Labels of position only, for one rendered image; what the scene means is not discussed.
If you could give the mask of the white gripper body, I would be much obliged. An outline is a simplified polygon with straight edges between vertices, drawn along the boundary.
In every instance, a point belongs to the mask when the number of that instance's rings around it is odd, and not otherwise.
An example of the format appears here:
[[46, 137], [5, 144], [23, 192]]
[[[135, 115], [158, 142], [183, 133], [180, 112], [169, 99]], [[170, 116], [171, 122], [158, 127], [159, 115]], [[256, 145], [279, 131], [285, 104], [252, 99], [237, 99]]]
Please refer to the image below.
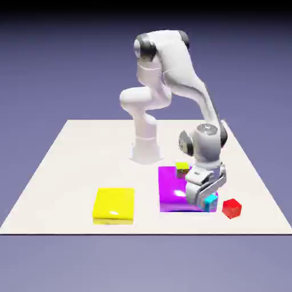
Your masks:
[[190, 204], [198, 205], [206, 196], [216, 193], [226, 183], [226, 172], [220, 172], [219, 176], [213, 171], [191, 170], [186, 175], [186, 198]]

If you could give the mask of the small red cube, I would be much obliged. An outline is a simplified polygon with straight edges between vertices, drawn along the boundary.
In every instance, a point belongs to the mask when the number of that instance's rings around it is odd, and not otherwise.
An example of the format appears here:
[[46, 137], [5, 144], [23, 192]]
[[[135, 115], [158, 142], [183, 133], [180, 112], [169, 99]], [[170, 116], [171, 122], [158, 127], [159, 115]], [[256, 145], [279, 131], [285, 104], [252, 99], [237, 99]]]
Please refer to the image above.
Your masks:
[[222, 205], [222, 212], [227, 218], [232, 219], [241, 214], [242, 205], [234, 198], [226, 200]]

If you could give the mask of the large magenta box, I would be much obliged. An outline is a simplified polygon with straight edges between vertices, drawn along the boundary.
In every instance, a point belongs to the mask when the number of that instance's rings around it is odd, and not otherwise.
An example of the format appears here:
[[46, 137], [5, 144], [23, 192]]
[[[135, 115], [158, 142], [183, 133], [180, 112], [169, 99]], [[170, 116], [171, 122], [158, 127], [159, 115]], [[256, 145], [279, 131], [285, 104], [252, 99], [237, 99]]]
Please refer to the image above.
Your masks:
[[177, 178], [176, 172], [175, 166], [158, 167], [160, 212], [203, 212], [187, 202], [186, 180]]

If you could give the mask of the small yellow cube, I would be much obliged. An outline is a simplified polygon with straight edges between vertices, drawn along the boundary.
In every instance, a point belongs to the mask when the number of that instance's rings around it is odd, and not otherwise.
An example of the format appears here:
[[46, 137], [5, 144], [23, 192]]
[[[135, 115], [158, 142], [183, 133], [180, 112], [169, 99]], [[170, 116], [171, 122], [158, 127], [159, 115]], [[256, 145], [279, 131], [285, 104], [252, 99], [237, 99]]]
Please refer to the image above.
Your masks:
[[176, 163], [176, 176], [178, 179], [184, 178], [190, 171], [190, 165], [187, 162]]

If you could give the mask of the large yellow box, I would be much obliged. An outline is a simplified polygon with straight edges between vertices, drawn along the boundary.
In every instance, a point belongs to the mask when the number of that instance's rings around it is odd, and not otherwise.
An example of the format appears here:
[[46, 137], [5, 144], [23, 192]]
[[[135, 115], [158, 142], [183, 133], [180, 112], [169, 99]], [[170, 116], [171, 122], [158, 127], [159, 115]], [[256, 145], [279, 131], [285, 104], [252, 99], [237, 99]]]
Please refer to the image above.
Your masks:
[[99, 188], [92, 220], [99, 225], [132, 225], [135, 190], [133, 188]]

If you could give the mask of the small cyan cube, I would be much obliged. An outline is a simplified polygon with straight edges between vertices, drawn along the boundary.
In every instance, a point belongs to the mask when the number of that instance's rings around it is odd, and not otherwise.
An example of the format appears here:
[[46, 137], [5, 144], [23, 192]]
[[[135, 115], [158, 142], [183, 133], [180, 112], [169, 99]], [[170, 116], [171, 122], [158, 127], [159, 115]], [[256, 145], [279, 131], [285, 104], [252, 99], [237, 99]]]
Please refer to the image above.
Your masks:
[[216, 194], [210, 194], [208, 197], [205, 197], [203, 200], [204, 211], [213, 212], [217, 209], [218, 196]]

